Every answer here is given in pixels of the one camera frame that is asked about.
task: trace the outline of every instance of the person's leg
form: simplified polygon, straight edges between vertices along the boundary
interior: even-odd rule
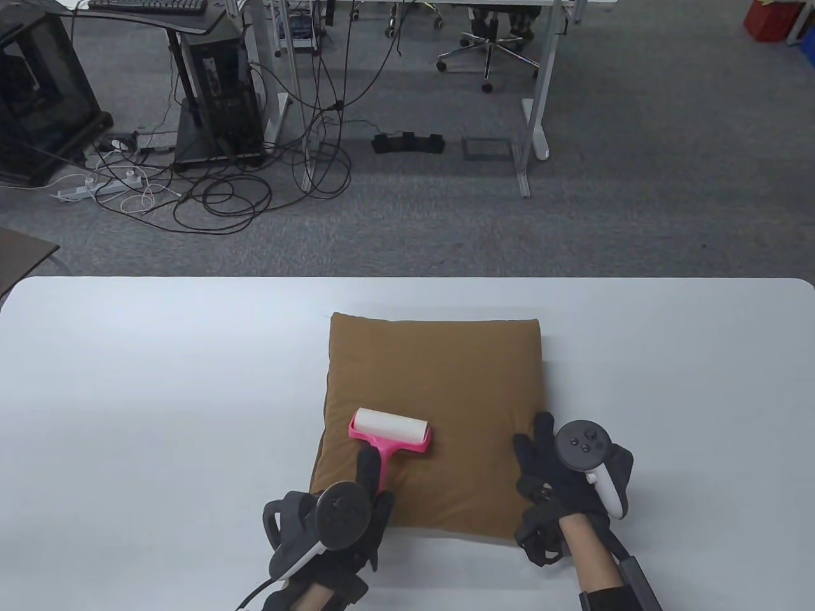
[[[509,33],[525,40],[532,40],[535,37],[532,24],[538,15],[540,7],[518,7],[516,12],[509,14]]]
[[[490,37],[490,26],[487,20],[490,18],[490,11],[485,8],[473,7],[473,20],[470,21],[470,30],[475,36],[481,38]]]

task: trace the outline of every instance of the forearm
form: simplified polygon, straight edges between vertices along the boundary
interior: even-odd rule
[[[614,558],[597,538],[585,515],[576,513],[563,517],[560,526],[575,561],[581,591],[595,592],[623,585]]]
[[[320,611],[333,595],[334,593],[327,587],[315,583],[292,607],[292,611]]]

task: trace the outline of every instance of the lint roller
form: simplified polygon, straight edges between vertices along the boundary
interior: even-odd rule
[[[379,489],[385,489],[388,460],[398,450],[424,454],[430,447],[430,425],[426,420],[386,414],[360,407],[348,425],[348,436],[370,443],[381,457]]]

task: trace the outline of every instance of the pillow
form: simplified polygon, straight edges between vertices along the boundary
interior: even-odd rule
[[[512,539],[529,507],[512,436],[544,409],[537,320],[420,322],[331,318],[325,430],[311,491],[354,479],[360,407],[427,420],[427,454],[391,458],[391,525]]]

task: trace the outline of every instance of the black sleeve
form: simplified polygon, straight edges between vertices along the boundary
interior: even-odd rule
[[[589,611],[641,611],[630,586],[598,590],[586,596]]]

